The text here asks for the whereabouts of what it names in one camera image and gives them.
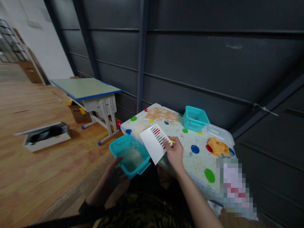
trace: camouflage clothing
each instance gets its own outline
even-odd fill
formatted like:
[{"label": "camouflage clothing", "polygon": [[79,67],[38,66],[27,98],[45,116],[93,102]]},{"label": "camouflage clothing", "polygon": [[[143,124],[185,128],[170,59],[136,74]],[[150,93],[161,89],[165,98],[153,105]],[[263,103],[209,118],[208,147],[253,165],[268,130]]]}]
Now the camouflage clothing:
[{"label": "camouflage clothing", "polygon": [[98,227],[190,227],[170,203],[147,193],[127,193],[106,213]]}]

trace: teal plastic container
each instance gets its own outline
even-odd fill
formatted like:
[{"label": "teal plastic container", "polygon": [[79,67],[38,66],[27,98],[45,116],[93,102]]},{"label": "teal plastic container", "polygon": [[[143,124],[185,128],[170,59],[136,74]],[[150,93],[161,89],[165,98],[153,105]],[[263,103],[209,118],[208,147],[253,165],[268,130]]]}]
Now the teal plastic container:
[{"label": "teal plastic container", "polygon": [[[128,179],[132,179],[137,174],[141,175],[151,164],[149,162],[150,155],[144,145],[138,142],[130,135],[124,135],[115,139],[109,146],[110,151],[112,152],[115,158],[124,156],[125,158],[119,163],[121,169],[124,171]],[[130,161],[131,157],[127,157],[126,153],[128,152],[128,148],[135,148],[140,155],[143,157],[144,161],[135,169],[135,170],[128,170],[124,161]]]},{"label": "teal plastic container", "polygon": [[184,114],[184,128],[200,132],[204,126],[209,125],[210,121],[204,110],[191,106],[186,106]]}]

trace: desk leg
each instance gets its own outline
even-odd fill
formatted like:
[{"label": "desk leg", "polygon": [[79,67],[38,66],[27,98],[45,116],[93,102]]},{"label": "desk leg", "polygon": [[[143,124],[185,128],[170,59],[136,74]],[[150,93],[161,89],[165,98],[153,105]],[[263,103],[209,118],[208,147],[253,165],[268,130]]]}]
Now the desk leg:
[{"label": "desk leg", "polygon": [[90,117],[91,117],[92,122],[90,122],[90,123],[88,123],[88,124],[86,124],[86,125],[81,126],[81,129],[82,129],[82,130],[84,130],[85,128],[87,128],[87,127],[93,125],[94,123],[97,123],[97,121],[96,121],[94,118],[92,118],[93,112],[89,112],[89,113],[90,113]]},{"label": "desk leg", "polygon": [[106,129],[108,130],[109,136],[107,136],[106,138],[104,138],[103,140],[98,142],[98,145],[100,146],[104,141],[108,140],[109,138],[111,138],[114,134],[116,134],[117,132],[112,133],[112,129],[111,129],[111,125],[110,125],[110,120],[108,116],[104,117],[105,120],[105,124]]},{"label": "desk leg", "polygon": [[116,133],[117,132],[117,127],[116,127],[116,121],[115,121],[115,115],[114,115],[114,113],[111,114],[111,118],[112,118],[114,133]]}]

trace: right hand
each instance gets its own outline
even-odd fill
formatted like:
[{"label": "right hand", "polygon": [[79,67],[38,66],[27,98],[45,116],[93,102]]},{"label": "right hand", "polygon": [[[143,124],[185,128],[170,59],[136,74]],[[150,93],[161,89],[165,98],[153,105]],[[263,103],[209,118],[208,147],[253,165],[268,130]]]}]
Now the right hand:
[{"label": "right hand", "polygon": [[184,165],[183,165],[183,153],[184,153],[184,147],[181,144],[178,137],[170,137],[169,139],[174,140],[175,143],[170,146],[169,142],[164,139],[164,145],[167,149],[167,156],[168,160],[173,167],[174,171],[178,174],[182,171],[184,171]]}]

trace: white box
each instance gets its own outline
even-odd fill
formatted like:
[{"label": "white box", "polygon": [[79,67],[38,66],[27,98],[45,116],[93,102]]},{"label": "white box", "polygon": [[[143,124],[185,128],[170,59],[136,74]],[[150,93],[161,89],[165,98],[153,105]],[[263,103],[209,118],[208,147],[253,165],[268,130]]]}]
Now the white box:
[{"label": "white box", "polygon": [[[44,132],[44,131],[46,131],[46,130],[50,129],[51,127],[54,127],[54,126],[63,127],[64,128],[63,133],[61,135],[54,136],[52,138],[48,138],[48,139],[45,139],[45,140],[41,140],[41,141],[38,141],[36,143],[30,143],[29,142],[29,139],[32,135]],[[58,122],[58,123],[54,123],[54,124],[51,124],[51,125],[35,128],[35,129],[32,129],[32,130],[20,132],[20,133],[14,134],[14,135],[16,135],[16,136],[26,135],[23,146],[31,152],[34,152],[34,151],[52,146],[52,145],[57,144],[57,143],[61,143],[61,142],[66,141],[68,139],[71,139],[69,126],[66,123],[63,123],[63,122]]]}]

